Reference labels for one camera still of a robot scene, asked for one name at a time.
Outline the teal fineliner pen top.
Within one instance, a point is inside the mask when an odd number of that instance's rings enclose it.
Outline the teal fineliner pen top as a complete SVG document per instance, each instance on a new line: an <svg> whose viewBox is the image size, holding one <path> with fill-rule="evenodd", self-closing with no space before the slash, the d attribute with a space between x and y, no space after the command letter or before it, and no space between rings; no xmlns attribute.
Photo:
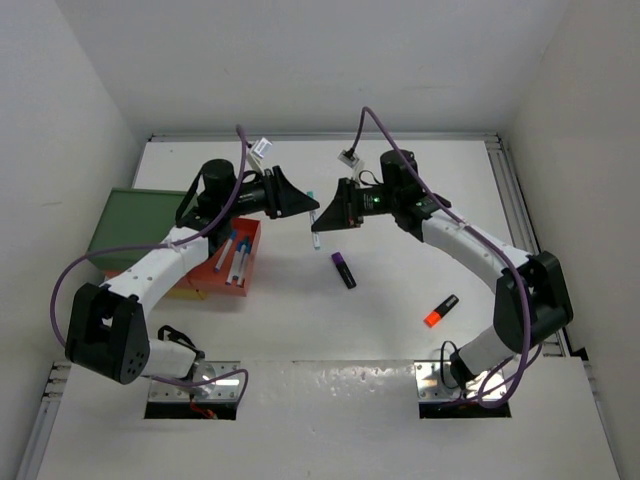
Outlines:
<svg viewBox="0 0 640 480"><path fill-rule="evenodd" d="M314 199L314 193L312 191L307 191L306 194ZM313 209L309 212L309 218L310 218L310 225L313 226L315 221L316 221L316 214L317 214L317 210ZM313 243L313 247L316 251L319 251L321 249L321 242L320 242L320 236L318 232L315 231L311 231L311 235L312 235L312 243Z"/></svg>

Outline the purple highlighter marker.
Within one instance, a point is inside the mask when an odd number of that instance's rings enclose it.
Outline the purple highlighter marker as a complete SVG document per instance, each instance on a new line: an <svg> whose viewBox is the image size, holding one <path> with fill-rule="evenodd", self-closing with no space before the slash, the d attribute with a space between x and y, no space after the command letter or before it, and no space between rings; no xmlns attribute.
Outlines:
<svg viewBox="0 0 640 480"><path fill-rule="evenodd" d="M353 277L351 270L349 269L346 261L340 252L335 252L331 255L332 262L336 267L342 281L348 289L354 289L357 283Z"/></svg>

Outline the lavender fineliner pen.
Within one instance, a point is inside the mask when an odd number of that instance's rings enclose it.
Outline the lavender fineliner pen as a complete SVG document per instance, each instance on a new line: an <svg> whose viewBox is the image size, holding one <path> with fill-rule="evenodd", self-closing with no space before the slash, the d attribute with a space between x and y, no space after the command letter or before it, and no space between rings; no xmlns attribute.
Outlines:
<svg viewBox="0 0 640 480"><path fill-rule="evenodd" d="M217 260L217 262L216 262L216 264L215 264L215 267L214 267L214 272L215 272L215 273L218 273L218 272L220 272L220 271L222 270L222 267L223 267L223 265L224 265L224 262L226 261L226 258L227 258L227 256L228 256L228 254L229 254L230 250L231 250L231 247L232 247L232 246L233 246L233 244L234 244L234 241L235 241L235 239L236 239L236 236L237 236L237 231L236 231L236 230L233 230L233 231L231 232L231 234L230 234L229 238L226 240L226 242L225 242L225 243L224 243L224 245L222 246L222 248L221 248L221 253L220 253L220 255L219 255L219 257L218 257L218 260Z"/></svg>

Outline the light blue fineliner pen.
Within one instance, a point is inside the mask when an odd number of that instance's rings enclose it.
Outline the light blue fineliner pen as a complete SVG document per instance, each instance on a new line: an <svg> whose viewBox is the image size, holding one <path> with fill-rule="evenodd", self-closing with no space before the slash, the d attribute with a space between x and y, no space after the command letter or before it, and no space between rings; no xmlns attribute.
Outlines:
<svg viewBox="0 0 640 480"><path fill-rule="evenodd" d="M238 270L238 276L237 276L237 279L236 279L236 286L238 288L241 288L244 285L244 280L245 280L245 276L246 276L246 270L248 268L251 249L252 249L251 242L249 240L247 240L245 242L245 250L244 250L244 253L243 253L243 256L242 256L242 259L241 259L240 267L239 267L239 270Z"/></svg>

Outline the coral drawer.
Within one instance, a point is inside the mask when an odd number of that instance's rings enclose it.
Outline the coral drawer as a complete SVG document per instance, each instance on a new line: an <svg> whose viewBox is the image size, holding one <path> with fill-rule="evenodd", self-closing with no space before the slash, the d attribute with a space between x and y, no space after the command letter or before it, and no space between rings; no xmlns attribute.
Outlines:
<svg viewBox="0 0 640 480"><path fill-rule="evenodd" d="M226 285L225 281L231 267L236 246L244 239L245 236L249 237L249 241L252 245L249 262L253 262L254 257L257 254L257 248L260 241L261 222L259 220L244 217L236 218L232 220L232 231L233 230L237 231L237 236L220 272L215 273L214 267L221 253L222 247L220 247L214 256L206 263L192 269L174 287L191 287L208 292L209 294L216 293L245 297L249 289L250 278L252 275L251 269L253 268L252 265L249 266L249 271L245 276L244 285L241 288L236 286L236 280L234 280L231 285ZM140 251L112 253L96 257L93 260L93 264L102 273L104 273L107 278L111 278L136 263L143 255L144 252Z"/></svg>

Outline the yellow bottom drawer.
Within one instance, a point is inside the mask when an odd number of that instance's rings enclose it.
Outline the yellow bottom drawer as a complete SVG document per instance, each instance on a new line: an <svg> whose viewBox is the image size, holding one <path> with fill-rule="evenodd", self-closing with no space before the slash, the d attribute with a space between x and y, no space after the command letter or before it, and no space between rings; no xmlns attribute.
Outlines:
<svg viewBox="0 0 640 480"><path fill-rule="evenodd" d="M191 287L174 287L165 294L166 298L190 301L204 301L208 298L208 296L208 292L204 292Z"/></svg>

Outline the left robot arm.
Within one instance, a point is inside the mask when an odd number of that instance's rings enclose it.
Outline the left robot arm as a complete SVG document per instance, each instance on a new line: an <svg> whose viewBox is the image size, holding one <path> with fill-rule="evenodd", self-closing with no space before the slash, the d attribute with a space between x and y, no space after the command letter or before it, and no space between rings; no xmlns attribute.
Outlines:
<svg viewBox="0 0 640 480"><path fill-rule="evenodd" d="M287 218L318 206L278 166L237 173L228 160L204 163L162 242L119 275L76 292L66 358L123 385L139 377L190 378L203 354L180 336L150 337L146 320L156 304L216 254L231 235L233 219L258 212Z"/></svg>

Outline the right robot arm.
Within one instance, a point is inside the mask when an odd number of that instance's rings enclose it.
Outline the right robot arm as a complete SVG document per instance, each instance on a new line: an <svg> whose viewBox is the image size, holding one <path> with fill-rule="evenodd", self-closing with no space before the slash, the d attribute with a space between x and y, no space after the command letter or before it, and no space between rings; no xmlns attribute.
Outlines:
<svg viewBox="0 0 640 480"><path fill-rule="evenodd" d="M517 249L463 223L444 197L428 195L415 178L412 152L380 157L383 180L373 186L342 178L314 232L358 228L368 216L390 214L417 240L451 256L495 296L493 320L450 357L449 379L463 388L479 374L529 351L574 317L560 261L551 253Z"/></svg>

